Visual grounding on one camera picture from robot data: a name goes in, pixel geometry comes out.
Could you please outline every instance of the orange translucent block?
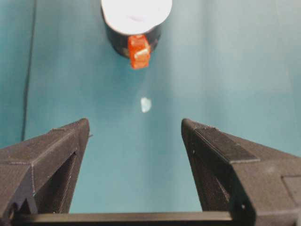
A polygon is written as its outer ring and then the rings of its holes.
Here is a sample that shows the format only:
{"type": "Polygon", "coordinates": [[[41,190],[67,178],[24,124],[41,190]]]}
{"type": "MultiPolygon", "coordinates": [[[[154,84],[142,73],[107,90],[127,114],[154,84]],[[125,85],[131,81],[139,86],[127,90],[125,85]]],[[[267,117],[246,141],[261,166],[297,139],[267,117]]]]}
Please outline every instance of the orange translucent block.
{"type": "Polygon", "coordinates": [[[127,48],[134,69],[144,68],[149,65],[151,46],[145,35],[131,35],[127,40],[127,48]]]}

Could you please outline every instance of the white lid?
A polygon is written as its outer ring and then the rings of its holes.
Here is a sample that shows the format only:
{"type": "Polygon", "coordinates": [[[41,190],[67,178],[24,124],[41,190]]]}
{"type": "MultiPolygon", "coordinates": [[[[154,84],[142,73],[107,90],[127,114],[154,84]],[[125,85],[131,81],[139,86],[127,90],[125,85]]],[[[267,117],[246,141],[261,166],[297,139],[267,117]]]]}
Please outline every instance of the white lid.
{"type": "Polygon", "coordinates": [[[122,34],[141,34],[164,22],[172,0],[101,0],[107,25],[122,34]]]}

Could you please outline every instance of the black bar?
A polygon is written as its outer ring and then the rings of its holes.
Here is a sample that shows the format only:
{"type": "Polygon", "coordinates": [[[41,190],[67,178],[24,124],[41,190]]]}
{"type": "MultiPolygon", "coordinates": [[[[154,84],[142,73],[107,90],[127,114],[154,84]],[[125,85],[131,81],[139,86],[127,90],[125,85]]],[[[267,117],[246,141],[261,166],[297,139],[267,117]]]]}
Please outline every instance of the black bar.
{"type": "Polygon", "coordinates": [[[105,213],[17,215],[13,226],[235,226],[230,213],[219,211],[183,213],[105,213]]]}

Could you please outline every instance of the teal background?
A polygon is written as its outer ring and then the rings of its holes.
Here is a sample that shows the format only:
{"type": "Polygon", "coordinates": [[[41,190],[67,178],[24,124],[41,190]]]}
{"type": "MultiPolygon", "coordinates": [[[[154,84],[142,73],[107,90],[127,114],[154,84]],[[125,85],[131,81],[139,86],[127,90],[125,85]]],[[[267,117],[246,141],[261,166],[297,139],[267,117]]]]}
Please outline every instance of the teal background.
{"type": "MultiPolygon", "coordinates": [[[[38,0],[25,138],[89,119],[71,212],[201,210],[184,117],[301,156],[300,12],[298,0],[174,0],[134,71],[98,0],[38,0]]],[[[1,147],[21,140],[32,15],[32,0],[0,1],[1,147]]]]}

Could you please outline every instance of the black cable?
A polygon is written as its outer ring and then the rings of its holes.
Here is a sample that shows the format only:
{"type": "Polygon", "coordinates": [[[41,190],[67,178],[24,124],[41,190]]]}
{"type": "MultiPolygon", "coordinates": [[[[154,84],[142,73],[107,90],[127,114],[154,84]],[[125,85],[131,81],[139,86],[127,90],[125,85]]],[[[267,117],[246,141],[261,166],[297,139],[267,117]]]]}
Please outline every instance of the black cable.
{"type": "Polygon", "coordinates": [[[28,98],[28,90],[29,90],[29,82],[30,82],[30,74],[32,67],[32,49],[33,49],[33,38],[35,32],[35,24],[36,24],[36,11],[37,11],[37,0],[33,1],[33,14],[32,14],[32,37],[30,40],[30,49],[29,49],[29,62],[26,73],[25,80],[25,88],[24,88],[24,97],[23,97],[23,125],[21,132],[21,140],[25,139],[25,128],[26,128],[26,118],[27,118],[27,98],[28,98]]]}

